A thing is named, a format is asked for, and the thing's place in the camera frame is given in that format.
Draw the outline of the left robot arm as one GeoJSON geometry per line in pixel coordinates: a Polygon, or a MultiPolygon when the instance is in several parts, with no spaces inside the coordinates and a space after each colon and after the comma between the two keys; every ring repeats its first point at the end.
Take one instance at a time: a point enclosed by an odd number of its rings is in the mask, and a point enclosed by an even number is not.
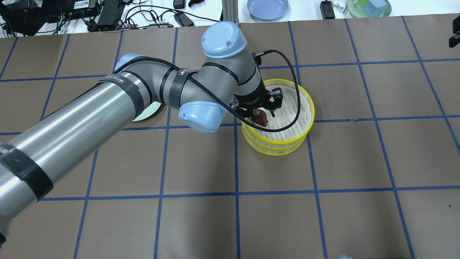
{"type": "Polygon", "coordinates": [[[223,21],[201,38],[206,60],[198,72],[139,54],[125,54],[116,69],[67,105],[9,142],[1,143],[1,244],[10,226],[93,151],[139,117],[154,102],[179,119],[213,133],[231,113],[243,123],[257,108],[271,115],[282,106],[281,90],[267,90],[260,58],[278,50],[250,51],[242,30],[223,21]]]}

